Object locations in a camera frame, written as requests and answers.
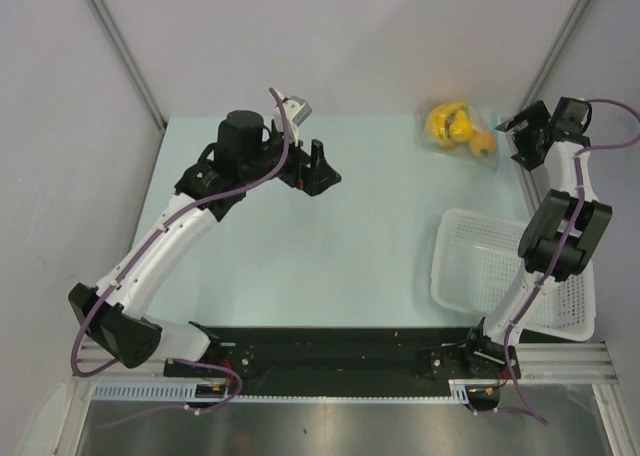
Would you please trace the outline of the clear zip top bag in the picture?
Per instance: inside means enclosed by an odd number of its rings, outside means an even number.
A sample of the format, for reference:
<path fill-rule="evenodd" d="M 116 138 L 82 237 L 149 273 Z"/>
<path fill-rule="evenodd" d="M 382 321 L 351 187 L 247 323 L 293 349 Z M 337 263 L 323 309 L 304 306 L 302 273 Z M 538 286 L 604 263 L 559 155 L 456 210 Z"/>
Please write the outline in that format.
<path fill-rule="evenodd" d="M 424 107 L 415 122 L 419 149 L 498 171 L 500 142 L 495 126 L 501 118 L 495 112 L 453 100 Z"/>

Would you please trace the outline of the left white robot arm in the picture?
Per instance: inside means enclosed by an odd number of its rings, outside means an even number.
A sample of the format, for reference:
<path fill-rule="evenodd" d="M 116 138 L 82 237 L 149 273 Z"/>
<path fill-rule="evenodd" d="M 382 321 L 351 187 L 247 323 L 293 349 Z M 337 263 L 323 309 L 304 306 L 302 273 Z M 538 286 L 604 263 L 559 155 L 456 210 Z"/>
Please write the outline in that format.
<path fill-rule="evenodd" d="M 89 338 L 113 362 L 136 368 L 153 356 L 185 360 L 197 374 L 214 373 L 221 363 L 215 337 L 196 323 L 152 320 L 148 308 L 156 292 L 194 243 L 218 225 L 249 190 L 279 179 L 310 197 L 341 182 L 314 139 L 308 149 L 299 127 L 310 115 L 302 99 L 276 105 L 271 122 L 249 110 L 230 112 L 217 139 L 205 147 L 174 186 L 161 216 L 144 238 L 97 283 L 78 283 L 68 300 Z"/>

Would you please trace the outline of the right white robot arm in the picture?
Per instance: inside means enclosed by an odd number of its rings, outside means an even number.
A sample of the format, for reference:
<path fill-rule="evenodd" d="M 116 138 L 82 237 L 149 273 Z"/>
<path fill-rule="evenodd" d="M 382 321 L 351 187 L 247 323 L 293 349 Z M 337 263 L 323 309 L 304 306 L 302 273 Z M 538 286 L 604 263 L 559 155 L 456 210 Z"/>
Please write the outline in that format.
<path fill-rule="evenodd" d="M 514 281 L 460 351 L 463 369 L 474 378 L 516 366 L 515 347 L 533 309 L 544 293 L 586 269 L 612 218 L 587 178 L 591 117 L 589 102 L 563 97 L 553 111 L 537 101 L 497 128 L 512 141 L 512 160 L 528 172 L 546 169 L 551 187 L 520 239 Z"/>

